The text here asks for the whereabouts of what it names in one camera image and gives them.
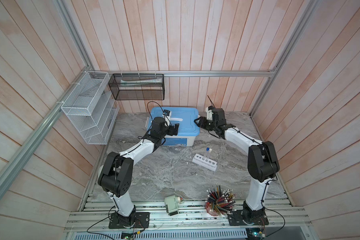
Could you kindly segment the blue plastic bin lid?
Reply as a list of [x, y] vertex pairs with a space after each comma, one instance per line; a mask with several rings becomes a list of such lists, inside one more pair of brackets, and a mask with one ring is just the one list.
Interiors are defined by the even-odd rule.
[[180, 124], [177, 136], [166, 135], [166, 137], [185, 138], [196, 137], [200, 134], [200, 128], [194, 122], [199, 117], [199, 111], [196, 108], [163, 107], [163, 110], [171, 112], [170, 121], [172, 125]]

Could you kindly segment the white plastic storage bin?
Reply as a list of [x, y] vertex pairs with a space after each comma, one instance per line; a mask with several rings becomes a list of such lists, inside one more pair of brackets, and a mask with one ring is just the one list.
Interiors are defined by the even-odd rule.
[[171, 123], [180, 124], [177, 136], [166, 136], [164, 146], [183, 146], [191, 147], [194, 144], [196, 137], [200, 134], [200, 129], [196, 127], [195, 123], [187, 122], [183, 118], [170, 118]]

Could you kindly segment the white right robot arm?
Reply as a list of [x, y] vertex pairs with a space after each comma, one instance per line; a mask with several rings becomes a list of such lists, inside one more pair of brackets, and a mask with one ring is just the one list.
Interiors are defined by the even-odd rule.
[[248, 155], [250, 190], [243, 203], [243, 210], [239, 214], [234, 214], [234, 220], [237, 220], [239, 225], [268, 225], [264, 199], [270, 182], [280, 170], [274, 144], [256, 140], [237, 129], [235, 125], [228, 124], [223, 109], [210, 106], [206, 108], [206, 112], [206, 117], [198, 117], [194, 123], [201, 129], [214, 132], [213, 136], [235, 144]]

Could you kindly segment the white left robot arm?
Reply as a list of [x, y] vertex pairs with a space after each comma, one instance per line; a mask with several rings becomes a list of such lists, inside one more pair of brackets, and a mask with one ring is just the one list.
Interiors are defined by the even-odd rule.
[[155, 117], [139, 143], [120, 153], [111, 152], [99, 170], [98, 185], [109, 195], [117, 209], [112, 223], [126, 227], [136, 221], [136, 206], [132, 203], [129, 188], [134, 165], [166, 142], [166, 137], [176, 136], [180, 124], [172, 125], [167, 117]]

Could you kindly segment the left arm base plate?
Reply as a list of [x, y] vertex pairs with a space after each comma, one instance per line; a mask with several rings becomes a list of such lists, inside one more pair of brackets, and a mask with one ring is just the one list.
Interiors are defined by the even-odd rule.
[[124, 217], [118, 213], [111, 214], [109, 229], [130, 229], [149, 227], [150, 213], [132, 212], [129, 217]]

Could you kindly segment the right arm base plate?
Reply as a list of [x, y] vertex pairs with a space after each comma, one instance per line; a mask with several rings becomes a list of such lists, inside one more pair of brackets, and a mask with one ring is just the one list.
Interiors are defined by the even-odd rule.
[[252, 211], [243, 209], [235, 211], [228, 215], [228, 221], [230, 226], [269, 225], [265, 210]]

